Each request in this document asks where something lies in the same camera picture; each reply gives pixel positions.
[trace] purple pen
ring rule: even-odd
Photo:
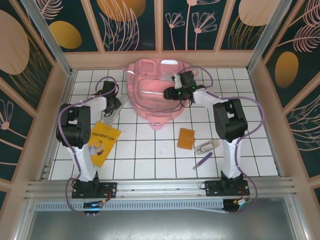
[[[192,169],[196,170],[198,167],[201,166],[201,164],[203,164],[205,161],[207,161],[207,159],[210,158],[212,154],[213,154],[212,152],[209,152],[204,158],[202,158],[202,160],[200,162],[198,162],[196,165],[194,165],[192,167]]]

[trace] white tile floor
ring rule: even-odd
[[[220,96],[246,96],[254,98],[253,88],[245,68],[207,69],[214,79],[210,90]],[[127,94],[125,75],[122,70],[78,71],[71,103],[85,100],[95,93],[96,82],[105,76],[114,77],[119,92]],[[204,71],[196,76],[197,83],[208,86],[211,82]],[[252,102],[241,100],[248,121],[249,131],[261,120],[259,110]],[[91,126],[99,121],[101,114],[94,116]],[[212,109],[199,104],[185,108],[180,116],[154,131],[148,121],[138,116],[130,102],[121,110],[113,127],[122,131],[117,143],[102,167],[96,167],[103,180],[119,179],[185,179],[220,177],[223,166],[223,146],[220,145],[196,171],[192,167],[204,155],[195,155],[193,150],[177,147],[180,128],[195,131],[195,146],[211,139],[218,139]],[[264,128],[243,140],[241,167],[249,176],[278,176]],[[76,176],[70,154],[58,145],[49,179],[62,180]]]

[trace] yellow book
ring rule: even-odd
[[[121,131],[98,121],[91,131],[88,143],[91,161],[101,167],[112,148],[114,147]]]

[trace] purple cable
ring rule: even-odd
[[[242,139],[244,139],[245,137],[249,136],[250,134],[253,134],[255,133],[256,131],[258,131],[259,128],[261,128],[261,126],[264,124],[264,121],[265,121],[265,111],[263,109],[263,107],[261,106],[261,104],[253,99],[253,98],[250,98],[250,97],[246,97],[246,96],[232,96],[232,97],[222,97],[222,96],[218,96],[218,95],[215,95],[211,92],[208,91],[208,88],[212,87],[214,85],[214,80],[211,76],[211,74],[203,67],[201,66],[188,66],[188,67],[185,67],[184,69],[182,69],[180,73],[182,73],[183,71],[187,70],[187,69],[192,69],[192,68],[196,68],[196,69],[201,69],[202,71],[204,71],[205,73],[208,74],[210,80],[211,80],[211,85],[209,86],[206,86],[205,87],[205,92],[207,94],[209,94],[210,96],[216,98],[216,99],[221,99],[221,100],[233,100],[233,99],[244,99],[244,100],[249,100],[251,102],[254,102],[258,108],[260,109],[260,116],[261,116],[261,122],[259,123],[259,125],[253,129],[251,132],[248,132],[247,134],[243,135],[242,137],[240,137],[237,141],[236,141],[236,144],[235,144],[235,151],[234,151],[234,160],[235,160],[235,166],[238,168],[239,172],[242,173],[245,177],[247,177],[249,179],[249,181],[252,183],[253,185],[253,188],[254,188],[254,191],[255,191],[255,197],[254,197],[254,200],[253,200],[253,203],[252,205],[247,208],[247,209],[244,209],[240,212],[234,212],[234,214],[241,214],[241,213],[244,213],[244,212],[248,212],[250,209],[252,209],[256,203],[257,203],[257,200],[258,200],[258,189],[257,189],[257,185],[255,184],[255,182],[252,180],[251,177],[249,177],[239,166],[239,163],[238,163],[238,158],[237,158],[237,152],[238,152],[238,147],[239,147],[239,143]]]
[[[104,79],[112,79],[112,80],[114,81],[115,84],[114,84],[114,87],[113,87],[112,90],[110,90],[110,91],[108,91],[108,92],[106,92],[106,93],[100,94],[100,95],[93,95],[92,97],[90,97],[90,98],[87,99],[87,100],[80,101],[80,102],[71,104],[71,105],[69,105],[69,106],[66,106],[66,107],[63,108],[63,109],[60,111],[60,113],[58,114],[58,124],[57,124],[57,125],[58,125],[59,132],[60,132],[61,137],[62,137],[63,141],[65,142],[65,144],[68,146],[68,148],[71,149],[71,151],[72,151],[72,153],[73,153],[74,161],[75,161],[76,166],[77,166],[78,171],[79,171],[79,174],[78,174],[78,176],[76,176],[76,178],[70,177],[70,178],[66,181],[65,191],[64,191],[65,200],[66,200],[66,204],[68,205],[68,207],[69,207],[73,212],[75,212],[75,213],[77,213],[77,214],[81,214],[81,215],[82,215],[82,214],[85,215],[85,213],[84,213],[84,212],[81,212],[81,211],[75,210],[75,209],[71,206],[71,204],[70,204],[70,202],[69,202],[69,200],[68,200],[68,185],[69,185],[69,182],[70,182],[71,180],[77,180],[77,179],[80,178],[80,176],[81,176],[81,167],[80,167],[80,164],[79,164],[77,155],[76,155],[76,151],[75,151],[74,148],[70,145],[70,143],[68,142],[68,140],[67,140],[67,138],[66,138],[66,136],[65,136],[65,134],[64,134],[64,132],[63,132],[63,130],[62,130],[61,117],[62,117],[62,114],[63,114],[65,111],[67,111],[68,109],[70,109],[70,108],[73,108],[73,107],[75,107],[75,106],[79,106],[79,105],[86,104],[86,103],[88,103],[88,102],[90,102],[90,101],[92,101],[92,100],[94,100],[94,99],[96,99],[96,98],[103,97],[103,96],[105,96],[105,95],[108,95],[108,94],[112,93],[112,92],[116,89],[116,86],[117,86],[117,82],[116,82],[116,80],[115,80],[112,76],[105,76],[105,77],[101,78],[101,79],[97,82],[97,84],[96,84],[96,86],[95,86],[96,91],[97,91],[97,86],[98,86],[98,84],[99,84],[102,80],[104,80]]]

